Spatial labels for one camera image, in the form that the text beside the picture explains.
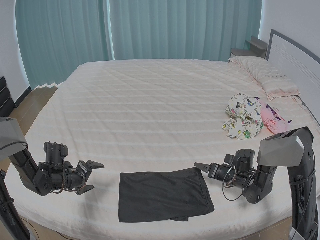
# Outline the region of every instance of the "black fabric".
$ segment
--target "black fabric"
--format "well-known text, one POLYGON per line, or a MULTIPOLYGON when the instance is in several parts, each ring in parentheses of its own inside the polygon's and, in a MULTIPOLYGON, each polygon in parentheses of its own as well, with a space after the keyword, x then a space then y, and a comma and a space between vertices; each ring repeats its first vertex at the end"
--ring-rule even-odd
POLYGON ((201 171, 120 173, 119 222, 188 221, 214 205, 201 171))

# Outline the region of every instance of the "pink garment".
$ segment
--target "pink garment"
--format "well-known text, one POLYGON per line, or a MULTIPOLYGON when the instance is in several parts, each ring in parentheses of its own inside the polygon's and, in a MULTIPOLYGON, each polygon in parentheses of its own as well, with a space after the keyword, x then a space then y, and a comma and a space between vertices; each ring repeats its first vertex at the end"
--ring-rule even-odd
POLYGON ((286 121, 278 113, 277 109, 273 109, 266 102, 262 101, 258 97, 255 97, 259 100, 261 104, 260 115, 263 121, 263 124, 273 132, 274 134, 282 133, 289 130, 289 123, 292 121, 286 121))

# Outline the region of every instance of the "green curtain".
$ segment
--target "green curtain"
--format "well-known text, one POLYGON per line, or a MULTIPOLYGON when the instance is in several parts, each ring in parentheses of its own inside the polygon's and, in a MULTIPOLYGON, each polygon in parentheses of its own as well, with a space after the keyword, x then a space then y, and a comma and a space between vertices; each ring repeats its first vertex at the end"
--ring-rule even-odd
POLYGON ((262 0, 110 0, 114 58, 226 61, 258 36, 262 0))
POLYGON ((262 0, 16 0, 30 86, 59 84, 91 61, 226 61, 258 36, 262 0))
POLYGON ((110 59, 103 0, 16 0, 22 61, 31 88, 65 81, 77 66, 110 59))

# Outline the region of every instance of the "white headboard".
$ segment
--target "white headboard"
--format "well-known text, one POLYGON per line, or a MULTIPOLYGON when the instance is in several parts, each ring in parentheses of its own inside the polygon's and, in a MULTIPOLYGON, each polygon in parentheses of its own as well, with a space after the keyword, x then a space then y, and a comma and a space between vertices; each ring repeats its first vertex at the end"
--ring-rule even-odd
POLYGON ((291 38, 271 30, 266 60, 300 90, 303 104, 320 122, 320 58, 291 38))

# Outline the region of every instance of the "bed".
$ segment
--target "bed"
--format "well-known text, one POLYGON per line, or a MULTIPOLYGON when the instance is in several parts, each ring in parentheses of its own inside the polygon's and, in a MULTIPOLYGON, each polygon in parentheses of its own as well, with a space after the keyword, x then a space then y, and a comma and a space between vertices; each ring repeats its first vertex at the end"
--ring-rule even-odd
MULTIPOLYGON (((275 37, 275 32, 271 35, 280 50, 270 42, 268 59, 281 61, 279 66, 286 69, 288 62, 282 57, 290 51, 279 46, 277 37, 281 44, 288 41, 275 37)), ((305 56, 295 47, 301 58, 305 56)), ((296 75, 297 69, 293 70, 291 74, 296 75)), ((221 182, 203 174, 215 207, 212 213, 190 217, 187 222, 118 222, 120 172, 176 171, 193 167, 194 162, 222 163, 225 154, 238 149, 258 151, 260 140, 272 134, 266 127, 247 140, 231 139, 222 130, 229 118, 227 102, 236 93, 267 99, 261 86, 231 62, 142 59, 78 66, 41 110, 25 138, 36 162, 45 159, 43 143, 54 141, 68 146, 66 160, 72 165, 90 159, 103 163, 105 169, 94 170, 87 184, 95 188, 83 195, 63 192, 42 197, 24 188, 10 165, 5 182, 15 207, 20 215, 42 226, 82 240, 231 240, 289 217, 289 178, 287 169, 278 167, 272 192, 258 204, 244 197, 227 201, 221 182)), ((303 96, 310 97, 302 88, 303 96)), ((302 103, 299 97, 289 96, 268 103, 285 119, 293 120, 291 129, 310 128, 319 168, 319 114, 314 107, 314 116, 308 110, 310 100, 302 103)), ((233 198, 239 191, 231 189, 226 194, 233 198)))

